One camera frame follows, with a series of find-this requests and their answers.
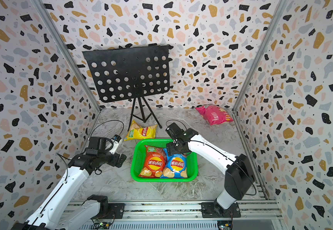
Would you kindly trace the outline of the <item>blue potato chips bag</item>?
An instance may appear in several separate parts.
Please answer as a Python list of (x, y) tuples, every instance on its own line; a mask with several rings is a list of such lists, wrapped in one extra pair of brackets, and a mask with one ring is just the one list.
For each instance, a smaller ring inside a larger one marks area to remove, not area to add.
[(184, 154), (169, 156), (167, 148), (163, 148), (163, 150), (166, 154), (166, 164), (161, 178), (187, 178), (187, 157)]

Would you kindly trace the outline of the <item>red potato chips bag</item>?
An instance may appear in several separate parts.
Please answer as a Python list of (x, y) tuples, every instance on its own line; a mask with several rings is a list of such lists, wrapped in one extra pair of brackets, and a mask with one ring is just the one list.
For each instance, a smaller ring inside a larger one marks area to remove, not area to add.
[(141, 178), (160, 178), (166, 165), (166, 153), (163, 148), (145, 145), (146, 157), (139, 174)]

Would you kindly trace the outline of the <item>yellow potato chips bag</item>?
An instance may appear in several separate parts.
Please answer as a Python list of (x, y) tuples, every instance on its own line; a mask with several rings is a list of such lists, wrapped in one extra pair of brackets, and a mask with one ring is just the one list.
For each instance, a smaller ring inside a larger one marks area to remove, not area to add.
[(157, 125), (141, 127), (137, 122), (132, 120), (130, 130), (125, 137), (125, 141), (154, 139), (156, 137)]

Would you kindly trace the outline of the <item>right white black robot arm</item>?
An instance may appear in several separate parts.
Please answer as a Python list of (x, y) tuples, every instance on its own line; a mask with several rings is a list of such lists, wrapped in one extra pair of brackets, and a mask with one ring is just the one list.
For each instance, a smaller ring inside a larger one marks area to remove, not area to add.
[(223, 216), (254, 186), (255, 176), (245, 154), (236, 156), (213, 145), (192, 128), (181, 129), (176, 123), (166, 128), (172, 142), (166, 145), (168, 155), (194, 152), (217, 167), (224, 175), (224, 189), (212, 203), (213, 211)]

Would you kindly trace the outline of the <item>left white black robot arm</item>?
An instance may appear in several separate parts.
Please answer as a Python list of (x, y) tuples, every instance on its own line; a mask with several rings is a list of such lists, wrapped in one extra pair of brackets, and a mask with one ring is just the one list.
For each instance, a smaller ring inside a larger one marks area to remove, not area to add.
[(75, 155), (66, 164), (66, 171), (54, 190), (40, 207), (24, 222), (15, 223), (14, 230), (76, 230), (93, 218), (122, 218), (111, 209), (108, 198), (92, 195), (73, 213), (62, 217), (73, 196), (87, 178), (103, 164), (120, 168), (126, 155), (116, 151), (122, 138), (91, 137), (84, 153)]

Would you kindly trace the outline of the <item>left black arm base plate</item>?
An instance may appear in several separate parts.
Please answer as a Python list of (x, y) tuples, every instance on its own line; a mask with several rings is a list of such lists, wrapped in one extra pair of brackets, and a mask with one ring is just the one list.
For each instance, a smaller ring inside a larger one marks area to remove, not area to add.
[(109, 203), (106, 208), (100, 208), (96, 215), (98, 219), (123, 219), (125, 203)]

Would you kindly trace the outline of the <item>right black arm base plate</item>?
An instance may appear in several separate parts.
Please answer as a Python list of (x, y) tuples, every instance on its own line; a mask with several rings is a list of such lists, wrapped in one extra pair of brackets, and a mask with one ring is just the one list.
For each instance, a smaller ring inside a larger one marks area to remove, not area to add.
[(203, 218), (240, 218), (240, 208), (237, 203), (233, 203), (228, 209), (222, 208), (217, 202), (201, 203)]

